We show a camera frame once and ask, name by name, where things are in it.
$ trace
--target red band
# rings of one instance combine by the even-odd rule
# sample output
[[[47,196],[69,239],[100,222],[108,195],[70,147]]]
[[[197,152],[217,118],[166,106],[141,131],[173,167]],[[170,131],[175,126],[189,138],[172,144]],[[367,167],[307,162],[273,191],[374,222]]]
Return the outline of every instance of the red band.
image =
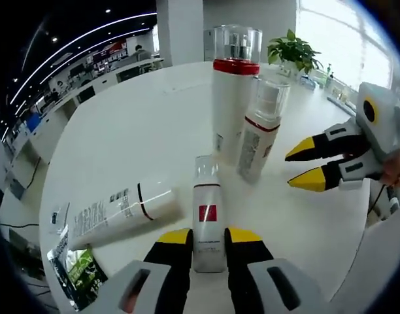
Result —
[[[237,75],[257,75],[259,73],[259,64],[248,60],[215,59],[213,61],[213,69]]]
[[[264,131],[264,132],[267,132],[267,133],[270,133],[270,132],[272,132],[272,131],[274,131],[274,130],[277,130],[277,129],[280,127],[280,124],[279,124],[278,126],[275,126],[275,127],[271,128],[271,129],[267,129],[267,128],[264,128],[263,126],[259,125],[258,123],[255,123],[254,121],[252,121],[251,119],[249,119],[247,116],[245,117],[245,120],[246,120],[249,124],[252,124],[252,125],[255,126],[256,128],[259,128],[261,131]]]

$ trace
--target ceiling light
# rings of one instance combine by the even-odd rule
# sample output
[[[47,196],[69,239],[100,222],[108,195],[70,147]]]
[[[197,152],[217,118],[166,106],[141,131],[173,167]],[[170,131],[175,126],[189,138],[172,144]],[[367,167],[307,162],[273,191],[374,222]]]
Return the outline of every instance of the ceiling light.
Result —
[[[54,56],[56,56],[57,54],[59,54],[62,50],[66,49],[67,47],[71,46],[73,43],[79,41],[80,39],[84,38],[85,36],[98,31],[100,29],[103,29],[104,27],[107,26],[111,26],[120,22],[124,22],[124,21],[128,21],[128,20],[132,20],[134,18],[142,18],[144,16],[151,16],[151,15],[156,15],[157,13],[146,13],[146,14],[140,14],[140,15],[134,15],[134,16],[129,16],[127,18],[122,18],[120,20],[116,20],[110,23],[107,23],[105,25],[99,26],[91,31],[86,32],[85,34],[82,34],[81,36],[77,37],[76,39],[74,39],[73,41],[67,43],[65,46],[61,47],[58,51],[54,52],[49,58],[47,58],[42,64],[40,64],[36,70],[34,70],[34,72],[32,72],[32,74],[30,74],[30,76],[24,81],[24,83],[20,86],[20,88],[18,89],[18,91],[15,93],[14,97],[11,99],[10,101],[10,105],[12,105],[12,103],[14,103],[14,100],[16,100],[18,94],[23,90],[24,86],[29,82],[29,80],[31,80],[31,78],[37,73],[38,70],[40,70],[46,63],[48,63]]]
[[[23,101],[23,103],[22,103],[22,105],[20,106],[20,108],[18,108],[17,109],[17,111],[16,111],[16,113],[14,113],[15,115],[17,115],[18,114],[18,112],[20,111],[20,109],[24,106],[24,104],[25,104],[25,101]]]
[[[1,139],[2,142],[5,140],[5,135],[7,134],[7,132],[8,132],[8,126],[7,126],[7,128],[6,128],[6,130],[5,130],[4,134],[3,134],[3,138]]]
[[[63,62],[59,67],[57,67],[56,69],[54,69],[47,77],[45,77],[44,79],[42,79],[42,81],[40,82],[40,84],[43,84],[43,82],[44,82],[45,80],[49,79],[49,77],[51,77],[57,70],[59,70],[61,67],[63,67],[63,66],[64,66],[65,64],[67,64],[68,62],[71,62],[73,59],[79,57],[81,54],[84,54],[88,49],[93,49],[93,48],[97,47],[97,46],[100,45],[100,44],[107,43],[108,41],[112,41],[112,40],[114,40],[114,39],[116,39],[116,38],[119,38],[119,37],[123,37],[123,36],[130,35],[130,34],[133,34],[133,33],[138,33],[138,32],[140,32],[140,31],[147,31],[147,30],[149,30],[149,29],[148,29],[148,28],[144,28],[144,29],[139,29],[139,30],[137,30],[137,31],[130,31],[129,33],[124,33],[124,34],[121,34],[121,35],[118,35],[118,36],[114,36],[114,37],[111,37],[110,39],[107,39],[107,40],[105,40],[105,41],[102,41],[102,42],[100,42],[100,43],[98,43],[98,44],[95,44],[95,45],[93,45],[93,46],[91,46],[91,47],[89,47],[89,48],[87,48],[87,49],[81,51],[79,54],[76,54],[76,55],[73,56],[71,59],[69,59],[69,60]]]

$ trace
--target lying bottle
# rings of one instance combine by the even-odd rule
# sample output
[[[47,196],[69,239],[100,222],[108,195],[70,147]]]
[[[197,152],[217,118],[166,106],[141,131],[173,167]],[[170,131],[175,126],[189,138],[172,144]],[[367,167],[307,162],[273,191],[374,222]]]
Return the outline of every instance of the lying bottle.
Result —
[[[167,181],[144,180],[79,212],[69,222],[69,249],[83,249],[178,210],[175,193]]]
[[[218,164],[212,156],[195,159],[193,188],[193,269],[199,273],[225,270],[224,213]]]
[[[261,176],[280,127],[289,88],[288,84],[259,78],[256,102],[245,115],[237,166],[238,174],[246,182],[255,183]]]

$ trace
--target barcode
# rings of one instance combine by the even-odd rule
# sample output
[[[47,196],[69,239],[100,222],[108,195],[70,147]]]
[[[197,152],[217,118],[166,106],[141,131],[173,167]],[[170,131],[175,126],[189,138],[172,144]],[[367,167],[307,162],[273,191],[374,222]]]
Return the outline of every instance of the barcode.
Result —
[[[270,153],[271,147],[273,147],[273,146],[272,146],[272,145],[270,145],[270,146],[268,146],[268,147],[265,149],[265,152],[264,152],[264,156],[263,156],[263,158],[265,158],[265,157],[267,157],[267,156],[268,156],[268,154]]]
[[[222,142],[224,141],[224,138],[216,133],[216,150],[220,152],[222,149]]]
[[[126,218],[132,217],[132,212],[130,211],[130,206],[129,206],[129,198],[127,196],[124,196],[122,198],[122,202],[120,203],[120,210],[124,211],[124,215]]]
[[[241,157],[239,158],[239,170],[241,172],[248,172],[251,169],[252,160],[254,160],[258,145],[259,136],[249,130],[245,130],[244,144],[242,146]]]
[[[122,191],[120,191],[118,193],[115,193],[112,196],[110,196],[110,202],[112,203],[114,201],[117,201],[118,199],[120,199],[120,198],[122,198],[124,196],[127,196],[128,193],[129,193],[129,189],[125,188],[124,190],[122,190]]]
[[[86,232],[102,224],[105,226],[107,225],[106,209],[103,202],[99,201],[93,203],[75,216],[73,234],[75,237],[82,236]]]

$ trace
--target human hand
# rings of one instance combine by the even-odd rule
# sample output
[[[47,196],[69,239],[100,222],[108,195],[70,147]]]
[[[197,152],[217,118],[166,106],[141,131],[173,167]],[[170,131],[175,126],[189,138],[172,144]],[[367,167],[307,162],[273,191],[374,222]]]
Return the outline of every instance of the human hand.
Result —
[[[400,153],[384,162],[380,182],[387,186],[394,185],[400,188]]]

